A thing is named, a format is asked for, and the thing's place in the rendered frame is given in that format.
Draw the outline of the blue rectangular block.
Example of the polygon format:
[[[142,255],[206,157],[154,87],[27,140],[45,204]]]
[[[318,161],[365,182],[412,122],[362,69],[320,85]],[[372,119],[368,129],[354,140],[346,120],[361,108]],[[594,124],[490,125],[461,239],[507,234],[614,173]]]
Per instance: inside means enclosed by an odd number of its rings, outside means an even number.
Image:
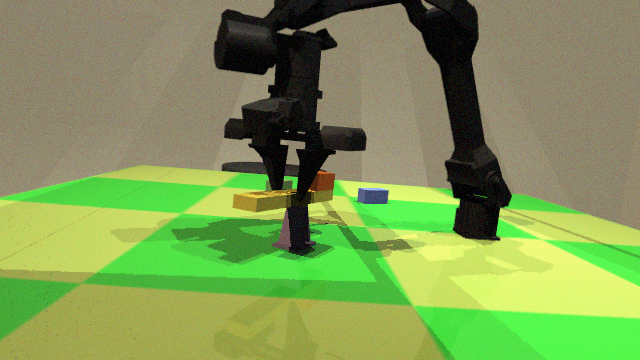
[[[388,204],[389,190],[383,188],[358,188],[357,201],[363,204]]]

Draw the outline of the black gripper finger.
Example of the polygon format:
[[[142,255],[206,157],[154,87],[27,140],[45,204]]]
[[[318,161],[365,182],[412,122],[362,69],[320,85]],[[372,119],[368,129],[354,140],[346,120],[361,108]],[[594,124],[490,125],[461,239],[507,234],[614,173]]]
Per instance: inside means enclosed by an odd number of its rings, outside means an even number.
[[[303,201],[318,171],[333,151],[317,151],[296,149],[299,158],[299,172],[297,182],[297,201]]]
[[[260,145],[248,143],[261,156],[272,190],[282,190],[288,145]]]

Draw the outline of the small olive green block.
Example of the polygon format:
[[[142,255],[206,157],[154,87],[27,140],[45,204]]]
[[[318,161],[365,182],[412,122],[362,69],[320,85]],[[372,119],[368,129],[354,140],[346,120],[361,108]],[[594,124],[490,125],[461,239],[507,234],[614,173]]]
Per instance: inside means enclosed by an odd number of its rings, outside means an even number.
[[[293,185],[293,180],[284,179],[282,190],[284,190],[284,189],[292,189],[292,185]],[[266,180],[265,191],[272,191],[269,180]]]

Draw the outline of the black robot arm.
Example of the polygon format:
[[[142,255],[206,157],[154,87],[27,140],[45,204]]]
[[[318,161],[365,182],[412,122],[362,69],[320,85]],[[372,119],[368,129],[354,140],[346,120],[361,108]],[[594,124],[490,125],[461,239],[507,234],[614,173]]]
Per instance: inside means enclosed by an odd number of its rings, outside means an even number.
[[[509,206],[512,194],[484,140],[472,66],[479,39],[478,13],[467,0],[424,1],[435,7],[428,10],[421,0],[274,0],[263,18],[227,9],[215,42],[214,63],[217,69],[259,75],[276,63],[275,77],[319,81],[321,50],[337,47],[337,42],[327,29],[316,33],[300,29],[340,13],[400,3],[438,64],[444,84],[455,144],[451,159],[445,161],[447,181],[454,198],[460,199],[453,230],[465,239],[500,241],[496,236],[500,208]],[[277,33],[286,28],[297,31]],[[293,90],[292,98],[287,98],[281,97],[281,88],[272,88],[269,98],[241,108],[246,134],[274,138],[287,130],[306,131],[302,91]]]

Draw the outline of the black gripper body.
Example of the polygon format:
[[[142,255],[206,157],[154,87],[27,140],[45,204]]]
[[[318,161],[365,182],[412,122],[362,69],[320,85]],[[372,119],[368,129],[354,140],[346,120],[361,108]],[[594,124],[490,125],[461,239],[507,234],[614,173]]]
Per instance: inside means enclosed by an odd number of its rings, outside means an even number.
[[[243,119],[230,118],[225,124],[224,138],[252,139],[251,144],[280,145],[281,140],[305,142],[305,149],[317,151],[365,151],[366,134],[361,128],[325,126],[320,130],[320,122],[316,122],[317,99],[322,99],[323,91],[318,90],[319,81],[297,77],[275,77],[274,85],[268,85],[268,93],[272,88],[281,88],[281,97],[292,98],[293,90],[303,92],[307,110],[305,134],[289,130],[274,138],[265,138],[258,134],[244,133]],[[316,130],[317,129],[317,130]]]

